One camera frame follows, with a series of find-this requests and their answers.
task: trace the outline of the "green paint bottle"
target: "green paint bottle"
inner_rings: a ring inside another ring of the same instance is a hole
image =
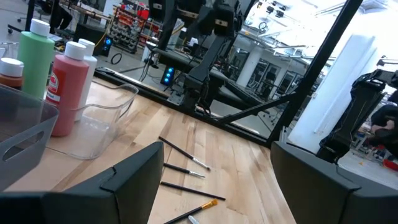
[[[50,25],[32,19],[30,32],[21,33],[17,59],[24,63],[22,91],[40,99],[49,77],[50,64],[54,59],[54,41],[48,38]]]

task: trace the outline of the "paint bottle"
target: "paint bottle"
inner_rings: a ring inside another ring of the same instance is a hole
[[[22,91],[43,99],[50,64],[54,59],[54,41],[48,38],[50,25],[32,19],[30,32],[21,32],[17,59],[24,63]]]
[[[86,105],[88,92],[90,91],[91,81],[93,79],[94,71],[97,66],[97,59],[93,57],[93,52],[95,48],[94,43],[85,39],[80,39],[79,44],[83,44],[86,47],[84,61],[90,66],[88,68],[85,85],[83,87],[83,91],[80,96],[79,108],[82,108]],[[79,121],[82,116],[83,116],[83,111],[77,112],[75,121]]]
[[[86,47],[69,41],[65,55],[56,55],[47,90],[46,101],[59,110],[52,136],[67,136],[75,124],[75,116],[89,65],[83,61]]]
[[[13,58],[0,59],[0,83],[17,90],[22,87],[24,63]]]

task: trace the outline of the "bottle label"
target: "bottle label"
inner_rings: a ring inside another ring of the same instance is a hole
[[[53,68],[49,81],[49,88],[47,90],[46,100],[53,104],[59,105],[63,91],[62,84],[64,83],[64,79],[65,72],[57,68]]]

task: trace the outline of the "brown paint bottle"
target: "brown paint bottle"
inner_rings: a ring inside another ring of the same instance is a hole
[[[12,58],[0,59],[0,84],[21,90],[24,63]]]

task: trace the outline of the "paintbrush handle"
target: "paintbrush handle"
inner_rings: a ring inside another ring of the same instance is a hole
[[[200,192],[200,191],[197,191],[197,190],[189,189],[189,188],[186,188],[186,187],[178,186],[178,185],[167,183],[167,182],[164,182],[164,181],[161,181],[160,184],[164,185],[166,187],[171,187],[171,188],[174,188],[174,189],[179,189],[179,190],[183,190],[183,191],[186,191],[186,192],[191,192],[191,193],[202,195],[202,196],[206,196],[206,197],[211,197],[211,198],[217,198],[217,199],[220,199],[220,200],[225,200],[225,198],[217,196],[217,195],[212,195],[212,194]]]
[[[189,212],[187,212],[187,213],[185,213],[183,215],[180,215],[179,217],[174,218],[173,220],[170,220],[168,222],[165,222],[164,224],[176,223],[178,221],[183,220],[184,218],[188,218],[188,216],[193,215],[193,214],[199,212],[200,210],[202,210],[202,207],[195,208],[194,210],[191,210],[191,211],[189,211]]]
[[[166,140],[166,139],[164,139],[164,138],[162,138],[160,136],[159,136],[159,139],[162,140],[163,142],[166,142],[166,144],[168,144],[169,146],[173,147],[178,152],[181,152],[184,156],[187,156],[188,158],[193,159],[193,156],[191,156],[189,153],[185,152],[184,150],[180,149],[179,147],[177,147],[173,143],[169,142],[168,140]]]
[[[189,170],[187,170],[187,169],[184,169],[184,168],[181,168],[181,167],[176,167],[176,166],[173,166],[173,165],[168,164],[168,163],[163,163],[163,166],[164,167],[168,167],[168,168],[173,169],[173,170],[177,170],[177,171],[186,173],[186,174],[190,173]]]

